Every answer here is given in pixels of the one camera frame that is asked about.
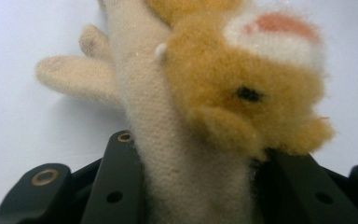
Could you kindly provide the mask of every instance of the plush toy eye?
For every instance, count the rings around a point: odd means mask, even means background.
[[[252,103],[260,102],[261,98],[263,97],[262,93],[249,89],[247,87],[238,88],[235,94],[242,100],[246,100]]]

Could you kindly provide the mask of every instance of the stuffed animal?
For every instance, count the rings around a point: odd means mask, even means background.
[[[268,56],[250,52],[250,48],[245,48],[242,42],[231,43],[225,40],[224,34],[231,33],[228,29],[231,25],[227,24],[232,23],[234,26],[237,24],[235,19],[240,17],[240,10],[251,7],[247,2],[166,0],[146,3],[145,0],[111,0],[100,1],[100,3],[107,13],[108,37],[96,27],[87,26],[80,37],[80,46],[88,57],[46,58],[36,67],[38,79],[56,91],[112,105],[125,111],[141,161],[145,166],[151,223],[251,223],[253,210],[250,193],[252,171],[249,168],[251,157],[264,159],[261,147],[267,145],[264,141],[272,142],[266,136],[269,136],[268,132],[273,135],[274,131],[269,131],[269,127],[273,122],[278,122],[272,119],[287,120],[283,117],[286,115],[294,116],[293,123],[299,122],[295,116],[297,107],[292,107],[294,110],[288,113],[284,106],[297,101],[282,102],[282,105],[275,104],[275,101],[270,103],[269,100],[275,99],[270,94],[290,95],[289,92],[296,92],[291,88],[295,88],[299,90],[297,97],[301,98],[304,95],[301,89],[307,88],[301,85],[294,87],[290,84],[274,90],[267,90],[264,87],[273,86],[275,82],[282,85],[284,79],[290,79],[289,75],[294,74],[293,71],[289,73],[291,69],[307,72],[305,77],[308,77],[307,74],[310,73],[308,67],[287,65],[290,64],[287,61],[275,63]],[[174,3],[183,4],[176,7]],[[164,23],[165,21],[174,26],[173,33],[170,26]],[[209,48],[202,46],[198,36],[194,35],[195,32],[188,30],[190,28],[188,25],[193,22],[196,29],[205,25],[200,29],[203,30],[200,34],[211,35],[210,38],[203,37],[206,41],[205,45],[208,43],[218,43],[218,45]],[[255,28],[257,27],[252,23],[248,29],[249,33],[256,33]],[[188,38],[185,30],[190,31]],[[182,38],[184,43],[201,45],[196,47],[175,43]],[[160,44],[165,42],[167,45],[164,49]],[[160,60],[155,57],[155,49],[159,49]],[[181,56],[188,56],[189,60],[184,60],[180,58]],[[196,56],[200,58],[195,61],[190,60],[195,59]],[[221,65],[224,60],[227,60],[227,63],[224,63],[225,68],[231,68],[227,70],[228,72],[235,71],[237,68],[240,70],[234,74],[222,74],[221,72],[225,70],[221,70],[217,65]],[[185,75],[182,84],[178,83],[180,77],[174,77],[172,72],[174,67],[178,69],[179,74]],[[200,76],[199,85],[196,84],[196,79],[192,79],[197,77],[194,76],[197,74],[194,73],[196,67],[199,71],[204,71]],[[277,68],[280,70],[274,73],[274,69]],[[253,69],[255,69],[255,78],[250,74],[246,75],[250,79],[243,79],[240,76],[240,73]],[[289,75],[282,75],[280,71],[287,71]],[[315,75],[318,77],[317,83],[322,86],[319,75]],[[197,101],[191,100],[190,104],[178,96],[180,92],[186,92],[184,89],[186,83],[187,90],[191,91],[187,95],[189,98],[207,102],[197,104]],[[232,94],[237,98],[234,96],[222,98],[217,96],[216,92],[215,95],[208,95],[206,98],[200,97],[200,90],[203,87],[206,88],[205,93],[213,92],[211,84],[217,86],[220,91],[225,89],[223,86],[228,89],[236,87]],[[317,92],[322,91],[321,86],[318,85],[316,85]],[[313,86],[315,85],[310,83],[307,90],[312,90]],[[214,100],[215,103],[212,105],[205,104]],[[194,110],[189,108],[191,105],[195,106]],[[263,106],[266,111],[274,109],[271,113],[282,116],[268,117],[266,113],[261,114],[268,120],[256,124],[258,116],[255,112]],[[246,124],[244,122],[246,116],[249,117],[248,126],[254,126],[253,134],[256,135],[247,135],[250,133],[248,131],[240,133],[239,124]],[[192,125],[190,123],[192,120],[197,124]],[[232,138],[225,140],[228,145],[216,139],[226,129],[227,135],[224,136]],[[304,129],[309,130],[312,138],[316,138],[314,136],[317,133],[313,132],[314,128]],[[308,141],[305,137],[307,132],[302,134],[304,134],[303,141]],[[237,146],[238,143],[233,142],[233,140],[240,140],[242,144],[243,139],[247,141],[245,143],[247,147],[250,146],[249,149]]]
[[[324,95],[313,25],[239,1],[148,3],[173,27],[157,55],[195,135],[260,160],[265,148],[305,155],[332,137],[327,119],[312,110]]]

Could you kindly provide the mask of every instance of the plush toy head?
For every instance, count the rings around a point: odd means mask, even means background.
[[[250,7],[183,17],[158,54],[195,134],[263,160],[266,147],[301,155],[332,136],[313,112],[324,95],[321,45],[299,17]]]

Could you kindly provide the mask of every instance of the white wall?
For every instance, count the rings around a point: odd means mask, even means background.
[[[314,158],[347,175],[358,164],[358,0],[280,2],[322,26],[330,78],[319,111],[337,136]],[[127,129],[115,110],[49,91],[34,78],[44,57],[81,55],[77,38],[87,23],[106,30],[96,0],[0,0],[0,202],[30,169],[58,162],[76,171],[101,158],[112,133]]]

